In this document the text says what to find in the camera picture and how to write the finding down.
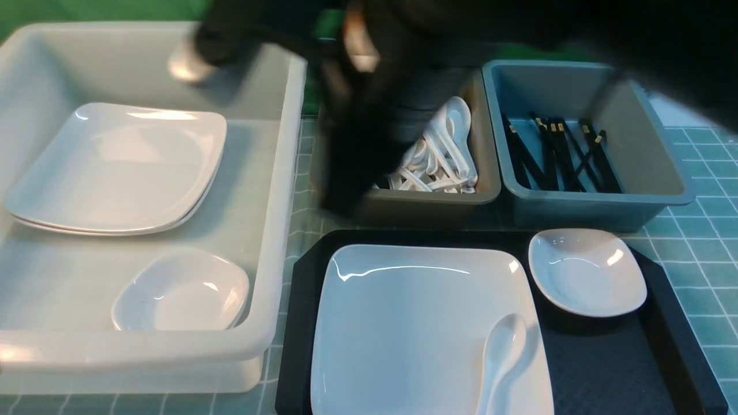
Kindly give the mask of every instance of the stacked plates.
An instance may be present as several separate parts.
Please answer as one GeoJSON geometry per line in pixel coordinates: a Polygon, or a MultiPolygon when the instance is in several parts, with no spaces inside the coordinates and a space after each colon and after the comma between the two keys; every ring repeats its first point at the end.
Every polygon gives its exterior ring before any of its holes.
{"type": "Polygon", "coordinates": [[[22,224],[59,233],[175,228],[207,195],[226,130],[220,114],[87,104],[10,190],[5,207],[22,224]]]}

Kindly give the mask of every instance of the plastic bin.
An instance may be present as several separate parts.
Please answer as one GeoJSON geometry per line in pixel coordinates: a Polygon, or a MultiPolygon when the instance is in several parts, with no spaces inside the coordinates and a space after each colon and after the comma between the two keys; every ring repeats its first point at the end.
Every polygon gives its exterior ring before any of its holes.
{"type": "MultiPolygon", "coordinates": [[[[570,130],[580,134],[579,118],[612,70],[601,64],[549,61],[492,61],[484,66],[500,170],[513,196],[516,225],[631,231],[666,206],[694,200],[692,183],[685,180],[680,163],[672,156],[661,122],[642,88],[631,80],[613,88],[593,120],[595,128],[607,131],[605,149],[623,194],[531,190],[515,179],[500,113],[510,118],[535,155],[540,144],[529,113],[563,117],[570,130]]],[[[573,158],[579,165],[576,154],[573,158]]]]}
{"type": "MultiPolygon", "coordinates": [[[[478,206],[490,203],[500,194],[500,170],[494,147],[492,122],[482,81],[476,72],[460,96],[472,111],[469,151],[477,167],[477,193],[429,193],[373,189],[356,215],[360,224],[402,227],[460,227],[478,206]]],[[[310,179],[320,193],[322,173],[320,128],[311,160],[310,179]]]]}

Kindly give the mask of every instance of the blue grid mat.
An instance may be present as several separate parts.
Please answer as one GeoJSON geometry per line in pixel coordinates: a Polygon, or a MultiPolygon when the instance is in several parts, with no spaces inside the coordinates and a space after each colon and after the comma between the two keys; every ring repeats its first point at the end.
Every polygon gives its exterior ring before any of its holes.
{"type": "MultiPolygon", "coordinates": [[[[272,415],[292,266],[318,239],[344,227],[323,219],[308,177],[315,122],[300,127],[277,334],[262,379],[244,394],[0,396],[0,415],[272,415]]],[[[677,157],[695,181],[697,200],[669,208],[637,233],[621,235],[660,262],[732,408],[738,408],[738,135],[717,128],[669,128],[677,157]]],[[[475,229],[512,230],[502,208],[479,213],[475,229]]]]}

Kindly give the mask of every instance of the chopstick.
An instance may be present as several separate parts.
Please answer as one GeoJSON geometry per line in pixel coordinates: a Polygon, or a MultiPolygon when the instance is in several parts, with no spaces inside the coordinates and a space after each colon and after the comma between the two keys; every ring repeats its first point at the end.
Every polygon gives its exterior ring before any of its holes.
{"type": "Polygon", "coordinates": [[[502,114],[502,119],[505,123],[505,136],[508,140],[508,143],[511,143],[511,145],[509,146],[511,150],[517,152],[517,154],[515,154],[516,158],[528,169],[538,187],[543,190],[548,190],[548,182],[546,181],[541,168],[538,166],[538,163],[536,163],[536,160],[533,158],[528,148],[525,147],[525,143],[520,138],[520,135],[515,130],[515,127],[512,125],[506,115],[502,114]]]}
{"type": "MultiPolygon", "coordinates": [[[[541,122],[541,119],[534,113],[530,113],[533,121],[538,125],[538,131],[541,134],[541,139],[549,148],[553,150],[553,155],[556,157],[554,160],[554,166],[556,160],[561,165],[562,175],[564,179],[564,189],[567,191],[586,191],[584,186],[579,182],[578,179],[572,182],[574,178],[574,165],[569,153],[569,146],[566,143],[566,139],[561,140],[561,136],[558,134],[558,128],[555,123],[550,123],[551,120],[546,120],[545,123],[541,122]]],[[[558,178],[554,177],[556,187],[552,190],[559,190],[558,178]]]]}
{"type": "Polygon", "coordinates": [[[597,136],[597,138],[594,141],[594,146],[590,148],[590,150],[587,152],[587,155],[584,156],[582,159],[582,162],[579,163],[579,167],[574,171],[574,178],[579,177],[582,170],[584,170],[584,167],[588,166],[590,163],[590,159],[592,158],[592,155],[595,154],[595,151],[600,146],[600,142],[607,137],[607,131],[602,130],[600,131],[600,134],[597,136]]]}
{"type": "MultiPolygon", "coordinates": [[[[576,141],[576,138],[574,137],[574,134],[572,134],[571,130],[569,129],[569,125],[566,123],[566,120],[560,117],[558,119],[558,122],[559,122],[559,125],[563,127],[565,139],[566,139],[566,136],[569,137],[571,146],[574,147],[574,151],[576,151],[576,155],[579,157],[579,161],[581,162],[582,160],[584,160],[584,157],[585,157],[582,147],[580,147],[579,143],[576,141]]],[[[595,187],[595,190],[601,193],[603,191],[603,187],[600,184],[599,178],[597,177],[597,174],[595,174],[595,171],[592,168],[592,165],[588,161],[581,165],[583,165],[584,168],[587,170],[587,176],[590,178],[590,181],[592,182],[592,185],[595,187]]]]}
{"type": "Polygon", "coordinates": [[[543,170],[548,182],[548,190],[557,191],[559,190],[559,178],[556,175],[556,155],[552,139],[548,136],[548,127],[533,112],[531,112],[531,119],[536,123],[543,141],[543,170]]]}
{"type": "Polygon", "coordinates": [[[600,174],[602,175],[602,184],[605,188],[605,191],[608,193],[623,193],[623,190],[618,184],[618,179],[615,177],[615,172],[613,172],[613,167],[610,165],[610,162],[607,159],[607,155],[604,152],[604,146],[594,145],[595,129],[592,126],[592,121],[583,118],[579,121],[579,125],[582,127],[582,132],[584,133],[584,137],[587,139],[587,142],[590,144],[590,148],[595,149],[595,153],[593,156],[594,163],[595,167],[597,167],[597,169],[600,171],[600,174]]]}
{"type": "Polygon", "coordinates": [[[587,191],[579,181],[579,175],[574,173],[574,161],[571,159],[569,144],[564,134],[564,126],[561,123],[557,123],[555,118],[551,118],[548,122],[551,125],[554,150],[559,158],[565,178],[564,189],[567,191],[587,191]]]}

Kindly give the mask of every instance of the translucent plastic bin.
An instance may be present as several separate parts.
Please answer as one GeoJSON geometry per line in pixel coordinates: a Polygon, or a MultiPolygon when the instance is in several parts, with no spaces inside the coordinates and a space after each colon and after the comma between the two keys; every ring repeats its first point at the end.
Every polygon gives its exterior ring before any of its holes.
{"type": "MultiPolygon", "coordinates": [[[[518,127],[535,155],[540,144],[530,112],[563,117],[578,134],[579,118],[611,73],[609,66],[579,62],[492,61],[484,66],[502,180],[513,196],[516,225],[636,230],[666,206],[694,200],[692,183],[672,156],[661,122],[642,88],[630,80],[615,86],[593,120],[595,128],[607,131],[607,155],[623,194],[531,190],[515,179],[501,113],[518,127]]],[[[573,158],[579,165],[575,154],[573,158]]]]}

